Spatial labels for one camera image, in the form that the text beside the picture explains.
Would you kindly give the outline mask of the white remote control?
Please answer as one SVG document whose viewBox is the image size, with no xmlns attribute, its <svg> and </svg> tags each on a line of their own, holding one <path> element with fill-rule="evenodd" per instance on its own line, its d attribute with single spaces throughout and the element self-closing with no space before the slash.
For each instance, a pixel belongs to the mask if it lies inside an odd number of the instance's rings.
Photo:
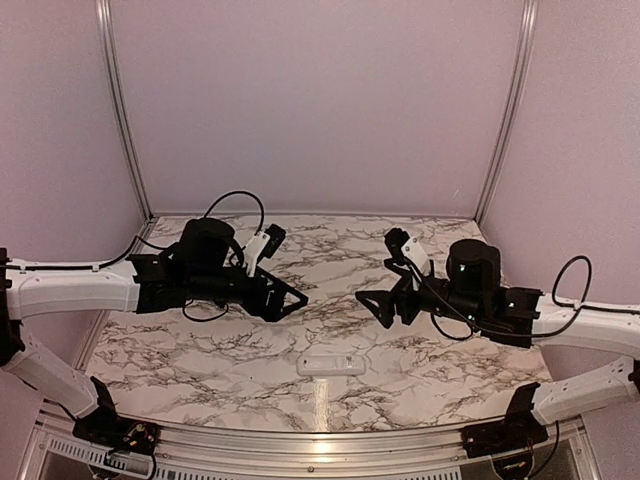
<svg viewBox="0 0 640 480">
<path fill-rule="evenodd" d="M 366 372 L 366 365 L 354 355 L 301 356 L 296 370 L 300 376 L 359 376 Z"/>
</svg>

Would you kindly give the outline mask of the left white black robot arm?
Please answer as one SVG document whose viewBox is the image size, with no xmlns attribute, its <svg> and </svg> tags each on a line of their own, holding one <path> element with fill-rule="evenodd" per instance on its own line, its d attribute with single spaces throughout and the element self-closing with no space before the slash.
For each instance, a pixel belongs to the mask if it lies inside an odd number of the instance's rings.
<svg viewBox="0 0 640 480">
<path fill-rule="evenodd" d="M 272 224 L 241 246 L 231 225 L 202 217 L 189 220 L 179 240 L 157 254 L 124 254 L 90 265 L 28 263 L 3 255 L 1 368 L 62 405 L 102 443 L 119 444 L 126 423 L 107 387 L 23 336 L 23 320 L 89 310 L 151 314 L 204 301 L 222 308 L 237 305 L 275 323 L 308 303 L 306 295 L 259 266 L 285 236 Z"/>
</svg>

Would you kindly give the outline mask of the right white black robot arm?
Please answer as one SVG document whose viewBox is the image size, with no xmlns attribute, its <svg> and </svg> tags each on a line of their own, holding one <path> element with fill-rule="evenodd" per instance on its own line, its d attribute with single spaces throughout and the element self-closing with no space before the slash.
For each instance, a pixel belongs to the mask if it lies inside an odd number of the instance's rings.
<svg viewBox="0 0 640 480">
<path fill-rule="evenodd" d="M 356 294 L 384 328 L 399 319 L 410 325 L 419 313 L 465 324 L 471 333 L 509 346 L 574 346 L 618 354 L 618 360 L 565 380 L 518 388 L 495 438 L 515 448 L 535 424 L 546 426 L 583 412 L 639 398 L 639 309 L 636 306 L 592 304 L 567 300 L 555 291 L 506 287 L 501 283 L 497 248 L 475 239 L 454 242 L 446 275 L 437 277 L 433 264 L 414 237 L 385 241 L 386 268 L 399 279 L 389 291 Z"/>
</svg>

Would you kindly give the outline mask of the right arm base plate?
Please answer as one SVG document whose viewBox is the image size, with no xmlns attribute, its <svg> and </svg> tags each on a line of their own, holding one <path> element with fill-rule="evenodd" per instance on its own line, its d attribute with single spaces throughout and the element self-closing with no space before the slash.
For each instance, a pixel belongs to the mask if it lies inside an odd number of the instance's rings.
<svg viewBox="0 0 640 480">
<path fill-rule="evenodd" d="M 546 427 L 533 417 L 505 417 L 461 429 L 463 448 L 469 458 L 530 448 L 548 438 Z"/>
</svg>

